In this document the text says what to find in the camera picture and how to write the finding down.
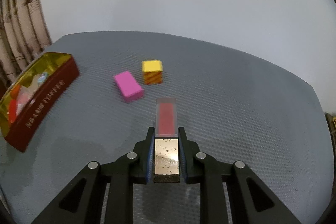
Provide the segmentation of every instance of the white wall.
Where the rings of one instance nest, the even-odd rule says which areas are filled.
[[[54,41],[75,32],[163,32],[232,47],[311,84],[336,112],[333,0],[41,0]]]

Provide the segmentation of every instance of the striped cube side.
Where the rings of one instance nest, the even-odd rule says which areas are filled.
[[[143,79],[146,85],[160,84],[162,83],[162,72],[161,71],[144,72]]]

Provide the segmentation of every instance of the metal screw head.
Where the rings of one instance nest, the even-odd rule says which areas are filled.
[[[87,167],[90,169],[96,169],[98,167],[98,163],[96,161],[89,162]]]
[[[196,158],[198,158],[200,160],[205,159],[206,156],[207,155],[204,152],[198,152],[198,153],[196,153]]]
[[[236,166],[237,168],[242,169],[242,168],[245,167],[245,163],[242,162],[241,160],[238,160],[238,161],[235,162],[235,166]]]
[[[130,159],[130,160],[133,160],[137,157],[137,153],[135,152],[129,152],[127,153],[127,157]]]

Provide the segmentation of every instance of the red insert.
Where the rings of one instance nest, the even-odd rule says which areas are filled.
[[[16,87],[14,87],[14,89],[10,92],[10,96],[11,96],[13,99],[16,99],[17,96],[19,95],[20,88],[21,88],[21,85],[16,85]]]
[[[174,135],[174,105],[172,103],[160,103],[159,105],[159,132],[157,135]]]
[[[14,121],[16,120],[16,107],[17,107],[16,99],[12,99],[9,102],[9,108],[8,108],[9,112],[8,117],[10,123],[14,123]]]

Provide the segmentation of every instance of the table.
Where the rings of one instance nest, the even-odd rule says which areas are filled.
[[[155,121],[156,98],[177,99],[178,124],[218,160],[246,162],[302,223],[330,201],[333,151],[311,86],[237,50],[159,33],[89,32],[49,51],[73,54],[81,75],[61,95],[25,153],[9,149],[0,185],[19,224],[30,223],[83,166],[131,151]],[[141,62],[163,62],[163,84],[143,85]],[[124,103],[113,75],[129,70],[144,98]],[[134,187],[134,223],[198,223],[197,185]]]

